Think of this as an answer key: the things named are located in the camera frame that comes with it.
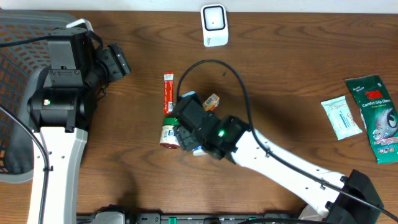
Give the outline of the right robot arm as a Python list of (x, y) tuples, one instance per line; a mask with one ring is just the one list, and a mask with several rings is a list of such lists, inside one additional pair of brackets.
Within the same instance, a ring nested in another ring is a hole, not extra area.
[(307, 207), (300, 219), (327, 223), (376, 223), (384, 212), (370, 178), (353, 170), (349, 176), (321, 168), (279, 147), (234, 116), (180, 114), (175, 128), (184, 150), (197, 146), (209, 155), (273, 180)]

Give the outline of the orange Kleenex tissue pack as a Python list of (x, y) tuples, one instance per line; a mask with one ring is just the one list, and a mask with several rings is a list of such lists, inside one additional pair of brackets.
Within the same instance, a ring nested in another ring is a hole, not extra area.
[(219, 96), (216, 94), (212, 94), (207, 98), (207, 100), (202, 104), (202, 106), (205, 111), (214, 111), (218, 107), (219, 102), (220, 102)]

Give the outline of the white cotton swab tub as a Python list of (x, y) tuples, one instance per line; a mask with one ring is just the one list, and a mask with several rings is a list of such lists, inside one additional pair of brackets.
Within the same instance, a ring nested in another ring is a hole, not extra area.
[(207, 155), (207, 153), (201, 148), (201, 147), (197, 147), (192, 151), (194, 156), (205, 156)]

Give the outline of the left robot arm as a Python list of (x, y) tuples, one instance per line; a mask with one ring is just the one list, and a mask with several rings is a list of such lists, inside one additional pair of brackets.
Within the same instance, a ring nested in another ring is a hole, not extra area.
[(50, 66), (27, 101), (35, 138), (29, 223), (76, 223), (81, 158), (97, 108), (111, 82), (131, 68), (118, 44), (93, 31), (55, 29), (47, 36)]

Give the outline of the mint green wipes pack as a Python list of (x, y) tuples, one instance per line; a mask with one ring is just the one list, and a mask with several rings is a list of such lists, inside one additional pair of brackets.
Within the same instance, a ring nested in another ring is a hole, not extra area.
[(353, 119), (345, 96), (322, 101), (321, 105), (330, 120), (337, 140), (362, 133), (362, 130)]

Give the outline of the red box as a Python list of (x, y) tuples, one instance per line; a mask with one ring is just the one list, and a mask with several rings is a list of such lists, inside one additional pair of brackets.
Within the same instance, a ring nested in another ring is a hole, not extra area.
[(164, 73), (164, 114), (170, 114), (174, 106), (173, 97), (174, 72)]

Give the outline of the green lid jar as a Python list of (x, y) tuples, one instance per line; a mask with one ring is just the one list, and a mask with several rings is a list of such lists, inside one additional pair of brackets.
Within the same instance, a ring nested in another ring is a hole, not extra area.
[(159, 144), (168, 149), (180, 147), (174, 127), (179, 125), (176, 118), (167, 117), (164, 119)]

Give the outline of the green 3M gloves package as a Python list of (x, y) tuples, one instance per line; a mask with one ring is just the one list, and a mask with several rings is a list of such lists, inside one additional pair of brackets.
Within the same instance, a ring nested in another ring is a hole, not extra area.
[(397, 110), (378, 75), (345, 80), (366, 129), (378, 164), (397, 162)]

